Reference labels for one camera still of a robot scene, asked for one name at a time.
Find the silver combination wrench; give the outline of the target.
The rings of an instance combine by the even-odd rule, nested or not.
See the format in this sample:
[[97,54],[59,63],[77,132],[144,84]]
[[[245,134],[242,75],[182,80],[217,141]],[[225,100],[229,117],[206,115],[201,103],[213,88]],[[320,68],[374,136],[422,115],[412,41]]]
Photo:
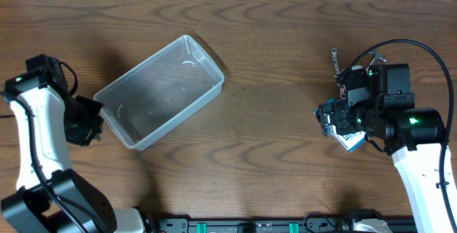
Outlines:
[[346,90],[345,90],[345,86],[342,85],[342,84],[338,81],[339,75],[340,75],[341,71],[340,71],[339,65],[338,65],[337,54],[338,54],[337,49],[332,48],[332,49],[331,49],[331,56],[332,56],[333,66],[334,66],[334,69],[335,69],[335,72],[336,72],[336,75],[335,75],[336,84],[337,84],[337,86],[339,87],[339,97],[340,97],[340,99],[342,99],[342,100],[346,100]]

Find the small claw hammer black grip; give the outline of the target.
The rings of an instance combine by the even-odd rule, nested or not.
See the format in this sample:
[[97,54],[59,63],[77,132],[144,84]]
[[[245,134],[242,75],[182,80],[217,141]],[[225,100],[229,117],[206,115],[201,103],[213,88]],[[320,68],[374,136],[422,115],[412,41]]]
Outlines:
[[380,61],[381,63],[387,62],[387,58],[379,51],[370,51],[369,54],[372,55],[371,61],[368,64],[369,66],[374,65],[377,61]]

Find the clear plastic container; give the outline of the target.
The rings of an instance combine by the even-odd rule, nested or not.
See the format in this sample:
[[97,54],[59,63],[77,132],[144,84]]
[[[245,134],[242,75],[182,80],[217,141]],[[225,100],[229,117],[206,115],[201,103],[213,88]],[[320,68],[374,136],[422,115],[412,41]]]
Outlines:
[[224,74],[206,50],[183,35],[94,95],[125,147],[143,151],[222,91]]

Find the blue white product box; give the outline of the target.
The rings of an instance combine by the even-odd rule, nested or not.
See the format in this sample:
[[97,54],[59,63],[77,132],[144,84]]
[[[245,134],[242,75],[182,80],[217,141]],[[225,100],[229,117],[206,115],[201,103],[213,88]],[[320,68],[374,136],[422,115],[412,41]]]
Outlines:
[[326,123],[322,124],[322,118],[319,115],[319,109],[314,110],[314,115],[316,116],[319,124],[321,125],[323,135],[333,136],[340,142],[340,144],[345,148],[346,151],[353,152],[365,141],[364,132],[340,135],[336,133],[336,126],[331,124],[330,121],[327,121]]

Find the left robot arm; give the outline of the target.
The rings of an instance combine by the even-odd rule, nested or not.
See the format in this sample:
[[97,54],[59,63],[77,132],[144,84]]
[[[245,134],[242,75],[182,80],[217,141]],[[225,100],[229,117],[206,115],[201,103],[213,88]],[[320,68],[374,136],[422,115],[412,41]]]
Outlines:
[[16,192],[1,200],[3,217],[18,232],[154,232],[139,208],[113,208],[74,171],[69,145],[99,137],[103,105],[75,95],[66,66],[40,54],[1,92],[17,122],[21,157]]

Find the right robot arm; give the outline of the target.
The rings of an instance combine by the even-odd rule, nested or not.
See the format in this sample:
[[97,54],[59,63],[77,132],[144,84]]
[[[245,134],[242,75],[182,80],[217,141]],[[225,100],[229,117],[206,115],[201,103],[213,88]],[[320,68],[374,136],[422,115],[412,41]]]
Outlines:
[[350,68],[345,99],[319,105],[326,136],[363,133],[384,142],[401,175],[418,232],[452,232],[439,187],[445,127],[432,108],[417,108],[407,64]]

